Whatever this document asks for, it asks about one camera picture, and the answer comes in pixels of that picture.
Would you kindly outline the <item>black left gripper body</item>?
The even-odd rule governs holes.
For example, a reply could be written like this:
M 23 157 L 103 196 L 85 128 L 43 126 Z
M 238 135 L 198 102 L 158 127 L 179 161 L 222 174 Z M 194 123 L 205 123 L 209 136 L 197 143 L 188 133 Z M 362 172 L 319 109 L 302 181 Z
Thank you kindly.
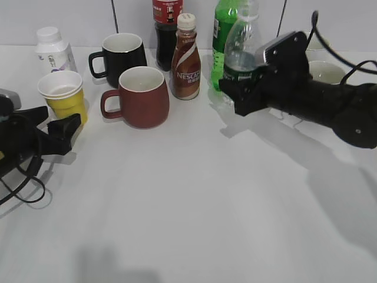
M 7 174 L 41 150 L 38 126 L 13 127 L 12 101 L 1 96 L 1 173 Z

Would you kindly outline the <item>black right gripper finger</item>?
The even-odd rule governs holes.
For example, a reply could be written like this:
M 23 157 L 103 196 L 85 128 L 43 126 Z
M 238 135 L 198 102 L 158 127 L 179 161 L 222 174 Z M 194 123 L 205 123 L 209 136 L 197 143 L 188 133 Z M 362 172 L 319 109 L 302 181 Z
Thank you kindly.
M 262 97 L 265 85 L 264 80 L 257 83 L 252 80 L 219 80 L 221 91 L 234 102 L 234 112 L 242 117 L 267 108 L 266 100 Z

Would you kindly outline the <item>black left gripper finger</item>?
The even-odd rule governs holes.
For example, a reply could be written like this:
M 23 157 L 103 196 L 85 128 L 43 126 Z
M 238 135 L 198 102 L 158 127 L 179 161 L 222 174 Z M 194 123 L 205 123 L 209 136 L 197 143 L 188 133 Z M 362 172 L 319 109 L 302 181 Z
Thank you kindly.
M 40 106 L 26 110 L 15 110 L 13 112 L 13 127 L 19 128 L 24 124 L 31 123 L 32 126 L 39 126 L 48 118 L 47 106 Z
M 39 131 L 42 155 L 65 156 L 72 150 L 72 137 L 81 126 L 78 113 L 47 124 L 48 133 Z

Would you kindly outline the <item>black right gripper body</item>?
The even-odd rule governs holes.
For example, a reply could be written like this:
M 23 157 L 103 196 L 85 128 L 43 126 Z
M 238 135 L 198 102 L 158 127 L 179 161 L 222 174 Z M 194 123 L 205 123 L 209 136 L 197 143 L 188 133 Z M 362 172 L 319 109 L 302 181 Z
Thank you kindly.
M 268 65 L 256 68 L 259 75 L 257 82 L 266 82 L 262 97 L 267 108 L 302 118 L 320 118 L 321 113 L 315 103 L 305 96 L 312 80 L 306 56 L 307 36 L 302 31 L 294 32 L 293 37 L 279 46 L 278 54 L 269 59 Z

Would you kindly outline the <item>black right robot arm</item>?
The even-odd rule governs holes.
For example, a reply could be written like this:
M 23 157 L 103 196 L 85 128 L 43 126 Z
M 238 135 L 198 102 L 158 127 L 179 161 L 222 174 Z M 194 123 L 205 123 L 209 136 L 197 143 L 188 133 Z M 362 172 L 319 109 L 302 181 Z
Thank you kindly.
M 315 81 L 306 57 L 304 32 L 289 32 L 256 52 L 256 78 L 219 81 L 240 116 L 275 108 L 329 127 L 343 141 L 376 148 L 376 84 L 332 85 Z

